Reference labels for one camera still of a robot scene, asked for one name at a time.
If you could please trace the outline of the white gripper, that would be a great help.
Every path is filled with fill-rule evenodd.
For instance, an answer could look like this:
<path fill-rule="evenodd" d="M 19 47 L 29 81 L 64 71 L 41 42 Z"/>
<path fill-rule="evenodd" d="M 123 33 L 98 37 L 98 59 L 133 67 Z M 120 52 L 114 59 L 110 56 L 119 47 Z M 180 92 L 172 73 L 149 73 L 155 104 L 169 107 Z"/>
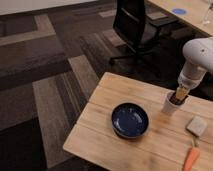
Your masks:
<path fill-rule="evenodd" d="M 195 89 L 203 80 L 207 70 L 192 63 L 185 63 L 178 77 L 178 84 L 181 87 L 176 89 L 176 99 L 183 101 L 189 90 Z"/>

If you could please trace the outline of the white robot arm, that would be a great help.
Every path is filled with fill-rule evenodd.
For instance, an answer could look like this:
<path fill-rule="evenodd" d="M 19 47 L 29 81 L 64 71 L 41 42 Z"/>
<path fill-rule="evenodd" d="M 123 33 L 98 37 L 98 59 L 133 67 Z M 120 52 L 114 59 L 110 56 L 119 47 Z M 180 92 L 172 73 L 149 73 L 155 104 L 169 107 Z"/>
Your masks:
<path fill-rule="evenodd" d="M 196 88 L 207 72 L 213 74 L 213 37 L 196 38 L 182 49 L 185 64 L 178 77 L 175 98 L 183 101 Z"/>

